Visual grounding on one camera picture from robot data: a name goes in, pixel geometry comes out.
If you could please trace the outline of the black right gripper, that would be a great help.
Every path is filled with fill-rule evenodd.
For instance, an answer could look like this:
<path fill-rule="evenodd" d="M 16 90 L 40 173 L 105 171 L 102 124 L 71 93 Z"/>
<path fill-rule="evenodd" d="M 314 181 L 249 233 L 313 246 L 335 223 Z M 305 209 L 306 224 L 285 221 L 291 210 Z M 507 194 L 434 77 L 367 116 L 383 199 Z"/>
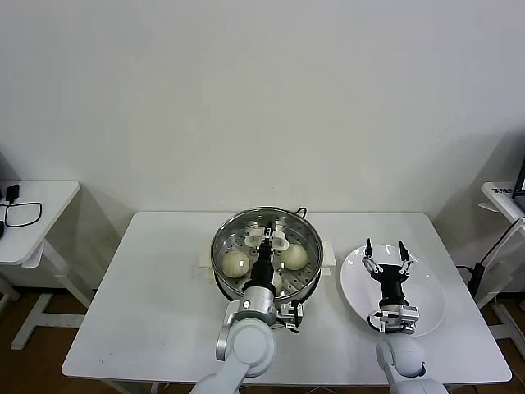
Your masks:
<path fill-rule="evenodd" d="M 381 285 L 381 300 L 379 306 L 403 305 L 409 303 L 405 298 L 402 284 L 409 278 L 409 268 L 413 261 L 409 257 L 409 251 L 403 241 L 399 241 L 399 255 L 401 267 L 393 264 L 378 264 L 373 258 L 372 243 L 367 238 L 362 263 L 371 274 L 372 279 Z"/>

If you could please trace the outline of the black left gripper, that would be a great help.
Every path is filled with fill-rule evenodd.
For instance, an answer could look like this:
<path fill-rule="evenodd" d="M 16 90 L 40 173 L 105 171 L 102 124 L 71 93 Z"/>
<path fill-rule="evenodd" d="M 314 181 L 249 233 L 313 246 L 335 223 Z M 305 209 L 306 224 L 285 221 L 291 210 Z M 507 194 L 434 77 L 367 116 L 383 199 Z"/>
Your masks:
<path fill-rule="evenodd" d="M 275 232 L 275 223 L 269 221 L 264 227 L 262 242 L 258 248 L 258 259 L 254 263 L 247 287 L 259 286 L 264 288 L 274 288 L 272 283 L 274 268 L 272 266 L 272 244 Z"/>

